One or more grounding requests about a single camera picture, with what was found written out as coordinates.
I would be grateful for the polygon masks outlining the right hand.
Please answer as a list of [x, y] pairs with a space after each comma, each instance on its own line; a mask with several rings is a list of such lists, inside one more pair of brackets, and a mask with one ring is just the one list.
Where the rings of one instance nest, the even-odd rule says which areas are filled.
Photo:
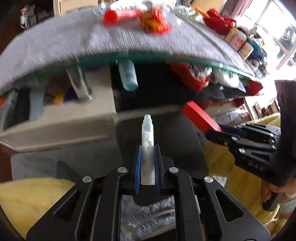
[[287, 185], [278, 187], [264, 180], [261, 181], [261, 199], [266, 202], [271, 198], [272, 193], [283, 193], [280, 200], [279, 218], [289, 219], [294, 208], [287, 207], [293, 204], [295, 206], [295, 178], [290, 178]]

